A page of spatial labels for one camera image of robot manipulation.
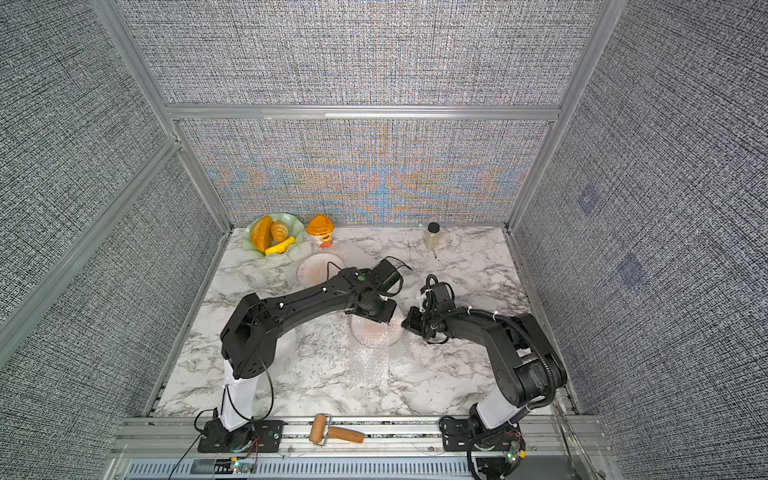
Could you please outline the orange sunburst dinner plate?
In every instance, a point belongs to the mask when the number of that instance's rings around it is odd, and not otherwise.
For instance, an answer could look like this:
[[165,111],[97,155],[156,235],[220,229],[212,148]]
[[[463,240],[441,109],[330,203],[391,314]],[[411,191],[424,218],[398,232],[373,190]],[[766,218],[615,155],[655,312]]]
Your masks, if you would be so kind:
[[401,327],[405,319],[403,312],[397,308],[388,323],[377,323],[359,316],[352,316],[350,328],[353,338],[367,347],[389,347],[396,344],[404,330]]

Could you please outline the small brown croissant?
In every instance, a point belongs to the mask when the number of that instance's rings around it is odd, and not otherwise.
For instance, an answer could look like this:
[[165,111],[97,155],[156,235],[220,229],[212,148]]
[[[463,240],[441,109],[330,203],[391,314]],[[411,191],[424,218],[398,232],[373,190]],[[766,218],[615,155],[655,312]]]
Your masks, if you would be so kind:
[[274,221],[271,224],[270,234],[275,244],[282,243],[290,237],[288,227],[281,221]]

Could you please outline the plate bubble wrap sheet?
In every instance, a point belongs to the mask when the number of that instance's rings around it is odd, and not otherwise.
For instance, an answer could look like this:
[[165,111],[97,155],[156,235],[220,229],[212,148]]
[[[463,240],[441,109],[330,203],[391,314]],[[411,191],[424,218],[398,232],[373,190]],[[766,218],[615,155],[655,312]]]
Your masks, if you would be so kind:
[[[345,268],[372,268],[378,263],[378,260],[372,254],[365,252],[357,244],[348,242],[336,242],[329,248],[316,248],[313,246],[313,250],[307,257],[317,253],[330,253],[340,257],[346,265]],[[298,267],[296,269],[296,282],[298,286],[302,287],[297,278]]]

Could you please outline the small bottle with black cap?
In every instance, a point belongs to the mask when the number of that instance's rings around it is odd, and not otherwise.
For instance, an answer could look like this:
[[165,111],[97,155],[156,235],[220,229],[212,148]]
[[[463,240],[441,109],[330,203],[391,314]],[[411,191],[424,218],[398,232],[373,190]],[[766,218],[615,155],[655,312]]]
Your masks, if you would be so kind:
[[425,247],[429,250],[435,250],[440,241],[441,226],[437,222],[430,222],[424,237]]

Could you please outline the wooden roller tool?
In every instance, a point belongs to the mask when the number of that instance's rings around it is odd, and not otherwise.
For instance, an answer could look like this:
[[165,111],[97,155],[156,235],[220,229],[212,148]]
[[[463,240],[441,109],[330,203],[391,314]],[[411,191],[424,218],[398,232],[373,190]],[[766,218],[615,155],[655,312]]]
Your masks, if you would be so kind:
[[329,439],[362,444],[365,438],[362,432],[333,426],[331,417],[326,414],[317,414],[314,417],[308,435],[309,441],[316,446],[325,445]]

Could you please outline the large orange bread loaf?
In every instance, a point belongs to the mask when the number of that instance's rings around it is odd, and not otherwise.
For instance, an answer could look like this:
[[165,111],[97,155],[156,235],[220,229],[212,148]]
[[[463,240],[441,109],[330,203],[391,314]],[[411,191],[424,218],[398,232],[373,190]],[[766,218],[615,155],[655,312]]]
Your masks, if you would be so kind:
[[272,246],[273,239],[270,234],[270,227],[274,220],[270,216],[264,216],[258,219],[250,229],[249,239],[253,247],[261,252]]

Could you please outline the green leaf-shaped bowl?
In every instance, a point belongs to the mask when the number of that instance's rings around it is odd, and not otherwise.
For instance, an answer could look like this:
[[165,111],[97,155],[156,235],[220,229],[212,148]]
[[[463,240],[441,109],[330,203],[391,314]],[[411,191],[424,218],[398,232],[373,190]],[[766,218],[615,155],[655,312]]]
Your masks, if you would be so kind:
[[301,242],[304,231],[304,224],[292,214],[268,214],[246,228],[243,248],[262,257],[282,255]]

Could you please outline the yellow banana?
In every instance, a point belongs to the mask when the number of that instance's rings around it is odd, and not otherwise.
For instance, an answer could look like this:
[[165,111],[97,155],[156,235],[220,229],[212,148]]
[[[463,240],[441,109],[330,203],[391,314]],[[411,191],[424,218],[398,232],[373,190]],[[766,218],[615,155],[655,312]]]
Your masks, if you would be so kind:
[[277,243],[273,246],[270,246],[264,251],[265,256],[273,255],[273,254],[283,254],[285,253],[294,243],[296,242],[296,238],[294,236],[287,237],[284,241]]

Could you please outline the orange lidded snack cup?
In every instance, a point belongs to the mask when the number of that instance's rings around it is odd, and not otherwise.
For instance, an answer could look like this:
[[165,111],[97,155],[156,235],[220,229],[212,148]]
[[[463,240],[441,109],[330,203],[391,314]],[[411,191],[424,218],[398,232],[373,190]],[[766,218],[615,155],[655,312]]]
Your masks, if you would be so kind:
[[307,227],[306,232],[319,248],[329,248],[332,246],[334,224],[332,220],[323,214],[313,217]]

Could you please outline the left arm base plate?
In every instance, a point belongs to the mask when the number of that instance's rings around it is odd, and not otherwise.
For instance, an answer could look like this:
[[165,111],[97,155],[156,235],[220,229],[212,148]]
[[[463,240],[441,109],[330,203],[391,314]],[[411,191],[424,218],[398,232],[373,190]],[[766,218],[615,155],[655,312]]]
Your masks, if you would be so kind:
[[208,421],[203,427],[197,446],[199,453],[277,453],[285,423],[263,420],[247,423],[233,431],[227,430],[220,419]]

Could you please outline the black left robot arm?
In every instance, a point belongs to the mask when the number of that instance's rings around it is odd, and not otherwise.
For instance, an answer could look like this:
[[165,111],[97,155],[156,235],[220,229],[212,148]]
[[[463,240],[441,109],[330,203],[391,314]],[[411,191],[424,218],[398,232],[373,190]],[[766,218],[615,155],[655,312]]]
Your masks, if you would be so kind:
[[326,281],[291,294],[243,297],[220,334],[225,384],[219,421],[225,431],[240,429],[251,420],[249,403],[256,382],[274,362],[277,342],[284,334],[338,311],[387,324],[402,286],[401,273],[382,260],[372,268],[343,268]]

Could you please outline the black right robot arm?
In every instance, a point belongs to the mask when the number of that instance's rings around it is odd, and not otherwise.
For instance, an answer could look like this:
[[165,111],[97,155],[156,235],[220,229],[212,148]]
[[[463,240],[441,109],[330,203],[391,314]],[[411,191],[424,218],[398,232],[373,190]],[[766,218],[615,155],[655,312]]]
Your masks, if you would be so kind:
[[420,289],[422,301],[409,309],[402,327],[428,344],[465,340],[482,346],[496,382],[470,408],[473,437],[489,431],[509,432],[527,414],[550,406],[567,383],[555,348],[530,313],[503,315],[456,303],[452,286],[433,274]]

